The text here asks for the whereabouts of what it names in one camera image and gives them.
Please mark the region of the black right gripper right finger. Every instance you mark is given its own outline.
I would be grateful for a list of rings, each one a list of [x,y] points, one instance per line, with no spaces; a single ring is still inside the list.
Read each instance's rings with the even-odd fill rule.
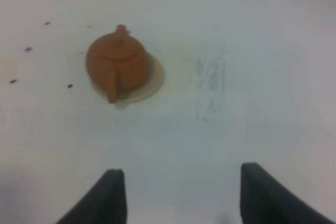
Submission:
[[[240,216],[242,223],[334,223],[257,163],[241,165]]]

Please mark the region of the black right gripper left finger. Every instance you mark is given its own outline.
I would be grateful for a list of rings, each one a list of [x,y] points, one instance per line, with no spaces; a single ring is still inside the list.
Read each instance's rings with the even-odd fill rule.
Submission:
[[[126,223],[128,217],[124,172],[106,171],[58,223]]]

